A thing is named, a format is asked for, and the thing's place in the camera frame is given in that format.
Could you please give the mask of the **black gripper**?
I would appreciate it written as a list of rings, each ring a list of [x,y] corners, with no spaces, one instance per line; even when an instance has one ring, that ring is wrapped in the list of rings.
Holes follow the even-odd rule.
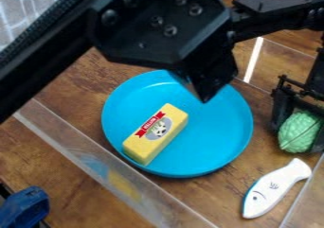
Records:
[[[324,33],[321,35],[321,46],[315,49],[317,55],[311,69],[303,83],[289,79],[286,75],[278,77],[278,83],[271,90],[272,107],[270,116],[270,127],[276,132],[291,115],[293,109],[299,108],[313,112],[317,120],[317,131],[311,141],[310,152],[324,151],[324,107],[315,106],[303,100],[310,96],[324,103]]]

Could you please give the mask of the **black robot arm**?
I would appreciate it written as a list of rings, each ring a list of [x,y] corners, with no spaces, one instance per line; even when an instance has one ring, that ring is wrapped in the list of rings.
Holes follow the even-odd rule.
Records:
[[[303,82],[281,77],[270,124],[294,109],[324,118],[324,0],[57,0],[0,51],[0,123],[89,49],[117,63],[168,70],[200,101],[238,74],[234,44],[309,29],[322,45]]]

